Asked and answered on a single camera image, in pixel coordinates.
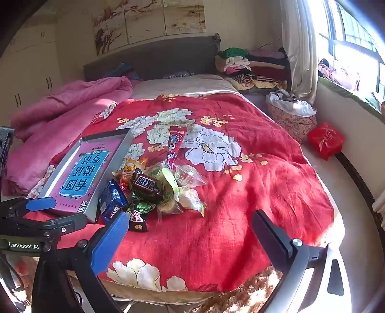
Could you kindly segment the orange rice cracker packet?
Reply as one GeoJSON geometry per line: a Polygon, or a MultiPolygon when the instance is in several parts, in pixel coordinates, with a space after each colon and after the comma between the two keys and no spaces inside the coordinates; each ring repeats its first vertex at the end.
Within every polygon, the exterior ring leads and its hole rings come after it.
{"type": "Polygon", "coordinates": [[[130,192],[130,182],[133,178],[135,170],[140,169],[141,171],[144,171],[147,161],[147,158],[141,158],[140,160],[124,158],[122,166],[119,170],[112,173],[112,176],[115,181],[119,183],[119,186],[124,194],[128,194],[130,192]]]}

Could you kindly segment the round biscuit green label packet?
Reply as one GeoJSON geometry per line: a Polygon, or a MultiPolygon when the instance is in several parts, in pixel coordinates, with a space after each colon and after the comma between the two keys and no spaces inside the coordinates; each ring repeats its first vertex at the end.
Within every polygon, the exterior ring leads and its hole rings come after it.
{"type": "Polygon", "coordinates": [[[204,216],[206,204],[200,200],[198,192],[195,189],[180,187],[178,191],[173,194],[173,197],[184,209],[199,212],[204,216]]]}

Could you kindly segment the small black red candy packet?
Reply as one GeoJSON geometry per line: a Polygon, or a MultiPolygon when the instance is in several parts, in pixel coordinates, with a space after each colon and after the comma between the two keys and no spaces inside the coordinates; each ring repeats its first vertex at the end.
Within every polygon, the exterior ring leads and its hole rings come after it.
{"type": "Polygon", "coordinates": [[[127,212],[129,217],[129,231],[148,232],[148,225],[146,223],[148,214],[141,213],[137,210],[130,210],[127,212]]]}

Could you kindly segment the stack of folded clothes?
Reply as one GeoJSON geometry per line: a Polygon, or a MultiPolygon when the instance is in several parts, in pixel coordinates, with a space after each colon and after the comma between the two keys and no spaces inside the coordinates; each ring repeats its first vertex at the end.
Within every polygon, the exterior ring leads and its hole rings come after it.
{"type": "Polygon", "coordinates": [[[291,91],[290,62],[283,48],[228,48],[215,56],[215,68],[240,93],[268,95],[280,89],[291,91]]]}

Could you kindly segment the yellow snack packet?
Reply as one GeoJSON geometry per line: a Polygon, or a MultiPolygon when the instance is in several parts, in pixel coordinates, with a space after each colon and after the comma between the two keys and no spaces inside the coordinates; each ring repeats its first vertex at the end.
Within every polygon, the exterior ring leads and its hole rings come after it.
{"type": "Polygon", "coordinates": [[[133,211],[139,212],[139,214],[148,214],[156,208],[156,204],[150,202],[150,200],[145,200],[141,195],[131,192],[128,200],[128,209],[127,211],[132,213],[133,211]]]}

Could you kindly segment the flower wall painting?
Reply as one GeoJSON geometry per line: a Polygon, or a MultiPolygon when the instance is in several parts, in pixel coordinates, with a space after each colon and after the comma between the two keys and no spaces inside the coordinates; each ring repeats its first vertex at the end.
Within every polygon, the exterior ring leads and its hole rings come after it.
{"type": "Polygon", "coordinates": [[[96,54],[170,35],[205,33],[203,1],[93,1],[96,54]]]}

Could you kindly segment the red floral blanket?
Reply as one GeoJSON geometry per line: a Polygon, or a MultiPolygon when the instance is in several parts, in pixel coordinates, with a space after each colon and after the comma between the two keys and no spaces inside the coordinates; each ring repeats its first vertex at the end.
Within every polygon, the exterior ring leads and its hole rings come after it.
{"type": "Polygon", "coordinates": [[[318,245],[335,209],[297,141],[237,95],[177,95],[126,100],[83,131],[133,130],[130,158],[156,164],[169,130],[187,127],[178,160],[205,177],[203,213],[158,216],[130,231],[103,280],[156,292],[229,292],[269,264],[250,226],[261,209],[291,237],[318,245]]]}

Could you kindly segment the blue patterned pillow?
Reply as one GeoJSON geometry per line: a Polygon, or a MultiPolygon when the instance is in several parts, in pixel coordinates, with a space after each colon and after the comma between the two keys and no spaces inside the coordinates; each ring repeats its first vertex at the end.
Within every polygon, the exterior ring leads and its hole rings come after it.
{"type": "Polygon", "coordinates": [[[120,77],[124,76],[129,80],[139,80],[140,77],[135,71],[135,69],[128,63],[122,62],[117,68],[110,70],[104,75],[104,77],[120,77]]]}

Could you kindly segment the red panda snack stick packet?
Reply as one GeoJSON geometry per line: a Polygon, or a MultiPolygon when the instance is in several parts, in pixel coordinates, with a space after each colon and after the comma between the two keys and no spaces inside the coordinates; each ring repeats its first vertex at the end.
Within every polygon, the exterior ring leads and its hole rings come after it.
{"type": "Polygon", "coordinates": [[[168,151],[165,164],[173,171],[182,141],[187,133],[187,127],[171,126],[168,138],[168,151]]]}

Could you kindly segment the Snickers bar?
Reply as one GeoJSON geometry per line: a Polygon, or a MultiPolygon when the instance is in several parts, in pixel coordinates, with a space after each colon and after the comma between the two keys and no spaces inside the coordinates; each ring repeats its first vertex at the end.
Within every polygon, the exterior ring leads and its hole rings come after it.
{"type": "Polygon", "coordinates": [[[144,200],[148,200],[155,204],[162,202],[164,197],[164,187],[156,179],[143,174],[141,169],[135,169],[131,186],[133,191],[140,195],[144,200]]]}

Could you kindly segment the pink quilt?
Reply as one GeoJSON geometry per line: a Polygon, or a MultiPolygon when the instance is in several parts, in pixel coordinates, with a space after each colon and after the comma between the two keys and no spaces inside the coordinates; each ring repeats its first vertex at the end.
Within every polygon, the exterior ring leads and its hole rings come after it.
{"type": "Polygon", "coordinates": [[[2,176],[5,196],[27,195],[41,180],[51,161],[93,122],[106,117],[114,105],[127,100],[133,85],[124,76],[64,85],[16,112],[10,126],[23,143],[8,157],[2,176]]]}

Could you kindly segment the blue Oreo packet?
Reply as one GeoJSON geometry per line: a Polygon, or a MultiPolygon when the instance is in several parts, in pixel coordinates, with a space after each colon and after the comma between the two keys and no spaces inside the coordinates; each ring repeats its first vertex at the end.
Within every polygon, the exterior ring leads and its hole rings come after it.
{"type": "Polygon", "coordinates": [[[111,220],[121,210],[128,208],[128,201],[119,184],[110,180],[98,198],[98,208],[104,220],[111,220]]]}

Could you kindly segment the clear green label cracker packet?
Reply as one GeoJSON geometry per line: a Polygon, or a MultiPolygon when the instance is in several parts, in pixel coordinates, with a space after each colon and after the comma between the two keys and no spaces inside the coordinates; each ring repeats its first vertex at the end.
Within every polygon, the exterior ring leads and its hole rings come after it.
{"type": "Polygon", "coordinates": [[[174,193],[179,192],[180,188],[171,170],[162,164],[156,164],[150,169],[149,176],[159,182],[159,188],[163,191],[162,200],[157,204],[159,218],[163,215],[182,213],[180,205],[174,198],[174,193]]]}

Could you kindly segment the grey headboard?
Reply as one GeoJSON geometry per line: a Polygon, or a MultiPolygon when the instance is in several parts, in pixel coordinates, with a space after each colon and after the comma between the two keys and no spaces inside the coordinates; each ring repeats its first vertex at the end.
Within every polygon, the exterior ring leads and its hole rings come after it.
{"type": "Polygon", "coordinates": [[[83,66],[87,82],[104,77],[122,63],[130,64],[144,80],[161,79],[179,72],[214,74],[220,50],[218,33],[206,37],[165,39],[127,48],[83,66]]]}

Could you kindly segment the clear red-green candy packet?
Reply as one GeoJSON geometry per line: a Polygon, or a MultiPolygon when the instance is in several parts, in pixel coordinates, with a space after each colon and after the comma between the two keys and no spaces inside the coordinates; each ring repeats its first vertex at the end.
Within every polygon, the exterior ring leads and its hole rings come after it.
{"type": "Polygon", "coordinates": [[[173,175],[180,187],[195,189],[207,184],[207,179],[195,167],[182,160],[176,160],[174,163],[173,175]]]}

